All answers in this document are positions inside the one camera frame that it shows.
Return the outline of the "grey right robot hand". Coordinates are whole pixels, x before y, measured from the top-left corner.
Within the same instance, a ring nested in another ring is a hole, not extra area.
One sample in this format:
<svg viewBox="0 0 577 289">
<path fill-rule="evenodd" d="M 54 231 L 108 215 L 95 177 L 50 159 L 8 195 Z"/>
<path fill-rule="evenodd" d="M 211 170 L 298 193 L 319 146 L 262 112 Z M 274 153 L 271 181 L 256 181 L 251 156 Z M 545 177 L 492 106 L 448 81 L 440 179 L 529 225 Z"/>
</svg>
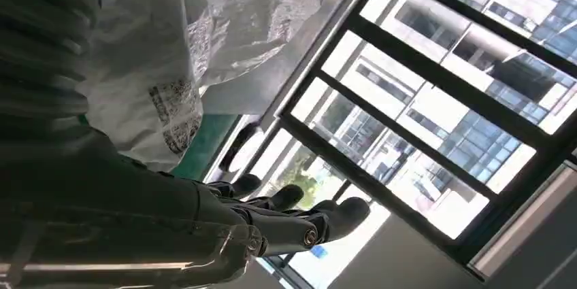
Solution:
<svg viewBox="0 0 577 289">
<path fill-rule="evenodd" d="M 1 138 L 2 288 L 202 288 L 259 257 L 304 252 L 369 215 L 350 197 L 242 202 L 131 162 L 99 131 Z"/>
</svg>

